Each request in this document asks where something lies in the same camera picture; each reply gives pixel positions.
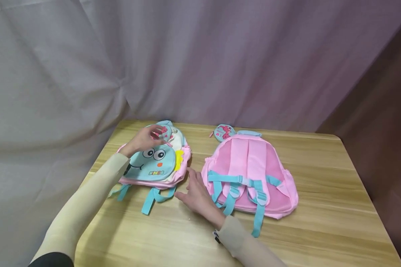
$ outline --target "white curtain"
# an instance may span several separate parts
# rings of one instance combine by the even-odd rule
[[[0,266],[26,266],[113,127],[315,131],[401,0],[0,0]]]

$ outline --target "cartoon eye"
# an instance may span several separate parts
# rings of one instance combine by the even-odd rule
[[[154,149],[153,148],[150,148],[149,150],[143,152],[143,156],[145,158],[151,158],[153,156],[153,154],[154,154]]]
[[[165,157],[165,151],[164,150],[160,150],[160,151],[156,151],[155,153],[154,153],[154,156],[153,156],[153,158],[155,159],[155,160],[161,160],[161,159],[163,159]]]

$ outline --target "pink backpack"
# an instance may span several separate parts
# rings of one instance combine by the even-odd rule
[[[203,182],[224,214],[234,209],[255,213],[252,235],[258,237],[264,216],[281,219],[296,208],[299,195],[293,177],[260,133],[235,133],[220,124],[212,134],[222,143],[205,159]]]

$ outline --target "black sleeve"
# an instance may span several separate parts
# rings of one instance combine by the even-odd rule
[[[28,267],[74,267],[74,264],[64,253],[51,252],[35,259]]]

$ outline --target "hand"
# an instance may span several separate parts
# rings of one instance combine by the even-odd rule
[[[159,138],[159,135],[162,134],[162,128],[160,125],[150,125],[142,128],[131,141],[122,147],[119,153],[130,158],[136,152],[146,151],[152,147],[164,144],[165,141]]]
[[[191,211],[199,213],[205,217],[217,230],[220,230],[226,219],[226,216],[212,201],[205,185],[203,184],[200,172],[195,172],[192,168],[189,171],[189,185],[187,194],[175,192],[174,196],[181,200]]]

